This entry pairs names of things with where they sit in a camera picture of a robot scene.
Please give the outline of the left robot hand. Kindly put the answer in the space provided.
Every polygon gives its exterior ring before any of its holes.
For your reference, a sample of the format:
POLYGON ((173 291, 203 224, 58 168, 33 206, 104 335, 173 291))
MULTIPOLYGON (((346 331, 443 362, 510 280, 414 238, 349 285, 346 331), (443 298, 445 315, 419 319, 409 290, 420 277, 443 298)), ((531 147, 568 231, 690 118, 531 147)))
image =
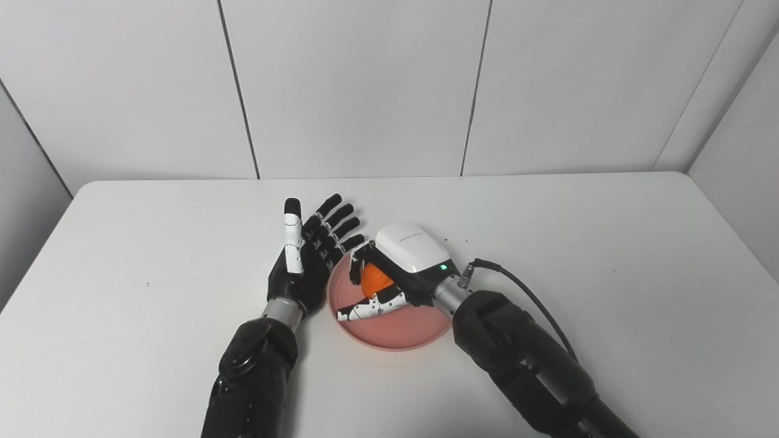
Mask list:
POLYGON ((267 302, 291 302, 303 318, 319 310, 335 266, 366 242, 364 235, 355 232, 360 224, 351 203, 343 202, 339 193, 328 197, 301 225, 302 273, 290 273, 281 253, 269 274, 267 302))

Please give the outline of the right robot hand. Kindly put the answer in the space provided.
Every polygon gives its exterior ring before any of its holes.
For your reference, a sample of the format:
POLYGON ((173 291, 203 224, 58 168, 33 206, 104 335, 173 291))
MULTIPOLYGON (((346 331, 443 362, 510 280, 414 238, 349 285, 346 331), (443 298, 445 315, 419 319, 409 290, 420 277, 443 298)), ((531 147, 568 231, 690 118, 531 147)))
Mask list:
POLYGON ((403 306, 434 306, 453 316, 471 291, 450 253, 413 223, 386 226, 349 255, 349 280, 361 300, 336 311, 339 321, 361 321, 403 306))

